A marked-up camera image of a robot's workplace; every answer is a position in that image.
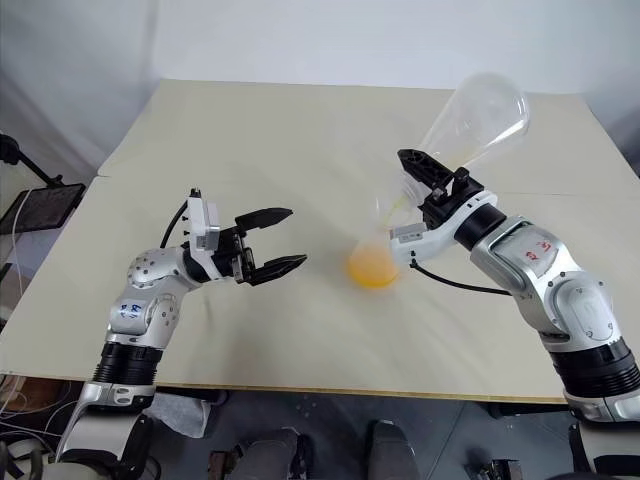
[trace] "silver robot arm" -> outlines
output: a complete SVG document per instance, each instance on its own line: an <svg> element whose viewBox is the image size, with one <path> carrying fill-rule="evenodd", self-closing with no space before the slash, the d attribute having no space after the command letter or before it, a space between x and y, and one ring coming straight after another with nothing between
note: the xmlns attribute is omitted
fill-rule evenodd
<svg viewBox="0 0 640 480"><path fill-rule="evenodd" d="M419 207L424 222L391 232L396 261L415 268L454 243L469 250L471 261L511 294L549 352L569 408L581 421L574 430L580 441L572 440L572 447L582 446L591 470L628 475L628 469L598 468L598 459L601 465L629 465L633 438L634 474L640 475L640 371L604 283L580 268L555 235L522 217L507 218L495 208L496 196L466 169L452 172L417 150L399 156L431 194ZM625 460L611 460L612 451L623 452Z"/></svg>
<svg viewBox="0 0 640 480"><path fill-rule="evenodd" d="M84 384L61 438L59 463L45 469L45 479L47 474L57 478L65 468L77 469L78 464L94 472L88 478L108 474L137 479L144 470L152 428L142 411L153 401L156 367L178 324L184 295L225 278L259 285L306 259L281 257L255 268L251 249L244 245L247 230L279 223L291 210L259 210L221 230L215 205L204 202L195 189L181 210L187 210L189 241L142 252L129 266L124 292L110 311L102 358L93 379Z"/></svg>

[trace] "clear plastic cup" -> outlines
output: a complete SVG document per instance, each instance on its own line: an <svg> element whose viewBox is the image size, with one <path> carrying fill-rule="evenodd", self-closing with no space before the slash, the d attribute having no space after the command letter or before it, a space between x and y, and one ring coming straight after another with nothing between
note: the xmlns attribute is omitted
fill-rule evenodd
<svg viewBox="0 0 640 480"><path fill-rule="evenodd" d="M513 147L529 127L525 95L509 79L482 73L466 79L451 95L417 147L451 170L468 166L489 152ZM375 190L371 228L347 260L347 272L358 285L380 288L393 283L399 270L389 247L391 228L421 221L416 207L431 192L390 164L373 160Z"/></svg>

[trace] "cable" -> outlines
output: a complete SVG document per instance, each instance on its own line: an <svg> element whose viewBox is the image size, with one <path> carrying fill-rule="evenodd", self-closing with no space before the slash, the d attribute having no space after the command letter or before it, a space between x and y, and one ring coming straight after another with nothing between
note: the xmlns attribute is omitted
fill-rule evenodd
<svg viewBox="0 0 640 480"><path fill-rule="evenodd" d="M22 427L20 425L14 424L14 423L0 422L0 425L4 425L5 427L17 428L19 430L22 430L22 431L25 431L25 432L30 432L30 433L42 433L44 435L51 435L52 437L62 437L62 435L58 435L57 433L49 433L49 432L45 432L43 430L36 430L35 428Z"/></svg>
<svg viewBox="0 0 640 480"><path fill-rule="evenodd" d="M444 283L444 284L449 285L451 287L462 288L464 290L471 290L473 292L493 293L493 294L496 294L496 295L508 295L508 296L511 296L511 294L509 292L507 292L506 290L500 290L500 289L497 289L497 288L488 288L488 287L477 287L475 285L467 285L466 283L458 283L458 282L454 282L452 280L447 280L446 278L442 278L442 277L436 275L435 273L431 273L430 271L425 270L420 265L418 265L418 262L416 262L415 259L411 261L410 267L415 269L415 270L417 270L417 271L419 271L423 275L426 275L427 277L429 277L432 280L436 280L438 282Z"/></svg>
<svg viewBox="0 0 640 480"><path fill-rule="evenodd" d="M154 475L153 480L160 480L160 477L162 476L162 467L160 466L160 462L158 461L158 459L149 455L147 457L147 461L151 461L151 463L153 463L153 465L156 467L156 474Z"/></svg>
<svg viewBox="0 0 640 480"><path fill-rule="evenodd" d="M7 471L7 465L9 464L9 450L7 444L0 442L0 478L4 478L4 473Z"/></svg>
<svg viewBox="0 0 640 480"><path fill-rule="evenodd" d="M9 415L5 415L5 416L3 416L3 417L2 417L2 416L0 416L0 418L1 418L2 420L6 420L6 419L8 419L8 418L13 418L13 417L15 417L15 416L17 416L17 415L24 415L24 413L23 413L23 412L24 412L24 409L27 407L27 403L29 403L29 399L28 399L28 398L27 398L27 396L26 396L24 393L22 393L22 392L16 392L16 395L18 395L19 397L21 397L22 399L24 399L24 403L22 404L22 407L20 408L20 411L19 411L19 412L13 412L13 411L12 411Z"/></svg>
<svg viewBox="0 0 640 480"><path fill-rule="evenodd" d="M426 480L431 480L431 477L433 476L434 472L436 471L436 467L438 466L438 463L440 462L440 459L442 458L442 454L444 453L445 449L447 448L447 445L449 444L449 441L451 440L451 437L453 437L453 432L456 431L456 427L458 426L458 423L460 422L460 419L462 418L462 413L464 412L464 409L466 408L466 406L467 406L467 402L462 402L462 406L460 407L460 410L458 410L458 414L456 415L456 418L453 421L453 425L451 425L451 428L449 429L449 434L447 435L447 438L445 439L444 443L442 444L442 447L440 448L440 451L438 452L438 455L436 456L436 459L431 464L431 468L429 469L429 473L427 473L427 476L425 477Z"/></svg>
<svg viewBox="0 0 640 480"><path fill-rule="evenodd" d="M169 226L165 230L164 236L162 237L162 241L160 242L160 248L164 248L167 246L167 242L169 241L169 236L173 231L173 227L176 226L176 223L178 223L178 219L185 212L186 209L187 209L187 202L185 201L182 205L180 205L180 208L178 209L176 214L173 216L173 218L169 222Z"/></svg>
<svg viewBox="0 0 640 480"><path fill-rule="evenodd" d="M4 413L5 408L7 408L7 405L11 401L11 397L13 397L13 394L16 393L16 389L18 388L18 383L20 381L20 377L14 377L14 378L15 378L15 380L13 381L13 387L11 388L11 392L7 396L7 399L4 401L4 404L2 405L2 408L0 408L0 416Z"/></svg>
<svg viewBox="0 0 640 480"><path fill-rule="evenodd" d="M49 425L51 425L51 420L53 420L53 417L55 417L60 411L64 410L69 405L73 405L74 403L78 403L78 401L74 400L73 402L65 403L63 406L61 406L55 412L53 412L49 417L49 420L47 420L47 424L44 426L44 433L48 433Z"/></svg>
<svg viewBox="0 0 640 480"><path fill-rule="evenodd" d="M2 438L4 436L7 436L7 435L26 435L28 437L35 438L40 443L42 443L42 445L44 445L45 448L47 450L49 450L49 452L51 452L53 454L56 453L55 450L51 447L51 445L44 438L42 438L40 435L36 435L35 433L24 432L24 431L20 431L20 430L11 430L10 432L0 432L0 438Z"/></svg>
<svg viewBox="0 0 640 480"><path fill-rule="evenodd" d="M60 400L58 400L57 402L52 403L51 405L46 405L46 406L44 406L42 408L38 408L36 410L29 410L28 412L15 413L15 414L12 415L12 417L15 416L15 415L30 415L32 413L44 412L45 410L49 410L50 408L56 407L56 406L60 405L62 402L64 402L67 399L67 397L69 396L70 393L71 393L71 382L68 381L67 382L67 391L64 393L62 398L60 398Z"/></svg>
<svg viewBox="0 0 640 480"><path fill-rule="evenodd" d="M22 199L22 203L18 207L18 211L16 212L16 216L13 217L13 228L11 229L11 242L13 243L13 256L16 257L16 269L18 270L18 286L20 287L20 298L24 294L24 289L22 288L22 272L20 271L20 262L18 261L18 250L16 248L16 225L18 224L18 217L20 216L20 212L22 211L22 207L27 203L27 198L33 192L33 188L30 188L27 194Z"/></svg>
<svg viewBox="0 0 640 480"><path fill-rule="evenodd" d="M31 472L29 472L29 480L42 480L42 452L40 450L31 450Z"/></svg>

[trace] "orange juice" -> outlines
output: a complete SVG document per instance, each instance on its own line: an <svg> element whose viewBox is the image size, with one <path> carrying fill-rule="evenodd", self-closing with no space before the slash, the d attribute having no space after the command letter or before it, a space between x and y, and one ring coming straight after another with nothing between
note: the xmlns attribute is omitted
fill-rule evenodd
<svg viewBox="0 0 640 480"><path fill-rule="evenodd" d="M354 282L366 288L386 287L398 276L386 242L373 239L356 246L347 260L347 272Z"/></svg>

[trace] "table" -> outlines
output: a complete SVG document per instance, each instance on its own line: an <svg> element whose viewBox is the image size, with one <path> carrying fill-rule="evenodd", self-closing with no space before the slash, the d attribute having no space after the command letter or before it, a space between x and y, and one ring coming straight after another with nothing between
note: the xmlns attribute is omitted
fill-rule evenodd
<svg viewBox="0 0 640 480"><path fill-rule="evenodd" d="M223 225L267 206L295 214L251 231L258 263L307 253L258 287L207 284L185 297L158 383L540 403L562 385L509 298L403 272L379 291L354 286L345 259L367 227L377 166L417 145L448 91L162 81L102 166L0 337L0 367L92 374L130 260L159 244L192 186ZM583 101L531 95L522 145L473 174L500 207L545 226L614 296L640 348L640 184ZM170 244L182 241L176 229ZM490 285L462 247L429 263Z"/></svg>

